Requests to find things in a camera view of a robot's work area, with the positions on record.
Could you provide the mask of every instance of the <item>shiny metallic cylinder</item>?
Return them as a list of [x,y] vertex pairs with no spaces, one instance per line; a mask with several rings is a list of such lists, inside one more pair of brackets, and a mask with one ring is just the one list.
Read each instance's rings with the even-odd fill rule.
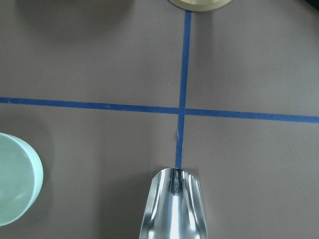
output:
[[152,180],[140,239],[207,239],[199,182],[187,171],[167,168]]

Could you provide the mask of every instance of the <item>horizontal blue line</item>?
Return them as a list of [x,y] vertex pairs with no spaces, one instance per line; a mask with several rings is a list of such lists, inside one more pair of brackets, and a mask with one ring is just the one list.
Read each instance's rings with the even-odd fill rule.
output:
[[[118,105],[105,103],[90,103],[76,101],[54,101],[54,100],[38,100],[24,98],[8,98],[0,97],[0,103],[3,104],[18,104],[32,106],[51,106],[51,107],[68,107],[80,109],[96,109],[110,111],[132,111],[146,113],[162,113],[178,115],[179,109],[173,107],[156,107],[156,106],[134,106],[134,105]],[[200,109],[185,109],[185,114],[189,116],[208,116],[208,117],[223,117],[237,119],[252,119],[252,120],[275,120],[275,121],[292,121],[304,123],[319,123],[319,117],[316,116],[298,116],[298,115],[281,115],[281,114],[266,114],[266,113],[251,113],[251,112],[236,112],[236,111],[215,111],[215,110],[200,110]]]
[[275,121],[291,121],[304,123],[319,123],[319,117],[316,116],[297,116],[297,115],[281,115],[267,113],[251,113],[251,112],[235,112],[235,111],[214,111],[214,110],[198,110],[186,109],[186,114],[190,116],[209,116],[224,117],[251,120],[275,120]]
[[132,111],[132,112],[147,112],[147,113],[178,114],[178,108],[156,107],[156,106],[133,106],[133,105],[118,105],[118,104],[75,102],[75,101],[37,100],[37,99],[6,98],[6,97],[0,97],[0,103],[97,109],[97,110],[110,110],[110,111]]

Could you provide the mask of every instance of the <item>gray surface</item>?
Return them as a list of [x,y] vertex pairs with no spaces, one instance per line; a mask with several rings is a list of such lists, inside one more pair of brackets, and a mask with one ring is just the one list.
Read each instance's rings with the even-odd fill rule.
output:
[[187,116],[210,238],[318,238],[318,139],[317,124]]
[[[184,11],[168,1],[0,1],[0,96],[178,106]],[[192,14],[187,107],[319,116],[319,12],[234,0]],[[4,239],[136,239],[177,116],[0,104],[44,185]],[[317,239],[318,124],[186,117],[211,239]]]
[[174,5],[2,0],[0,11],[0,95],[178,106],[184,11]]
[[303,0],[234,0],[194,14],[187,107],[319,115],[319,12]]

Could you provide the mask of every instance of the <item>blue tape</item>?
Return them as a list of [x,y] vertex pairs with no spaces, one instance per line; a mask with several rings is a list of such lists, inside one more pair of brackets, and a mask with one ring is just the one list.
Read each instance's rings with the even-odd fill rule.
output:
[[179,90],[177,142],[176,142],[176,156],[175,156],[176,168],[181,168],[181,163],[182,163],[188,59],[189,59],[190,24],[191,24],[191,12],[185,11],[183,54],[182,54],[182,62],[181,62],[181,76],[180,76],[180,90]]
[[81,109],[97,109],[97,110],[110,110],[110,111],[132,111],[132,112],[147,112],[147,113],[178,114],[178,108],[156,107],[156,106],[133,106],[133,105],[117,105],[117,104],[75,102],[75,101],[37,100],[37,99],[6,98],[6,97],[0,97],[0,103],[33,105],[33,106],[69,107],[69,108],[81,108]]
[[281,115],[281,114],[235,112],[235,111],[214,111],[214,110],[198,110],[198,109],[186,109],[185,113],[186,115],[190,115],[190,116],[209,116],[209,117],[225,117],[225,118],[251,119],[251,120],[275,120],[275,121],[290,121],[290,122],[304,122],[304,123],[319,123],[319,117],[316,117],[316,116]]

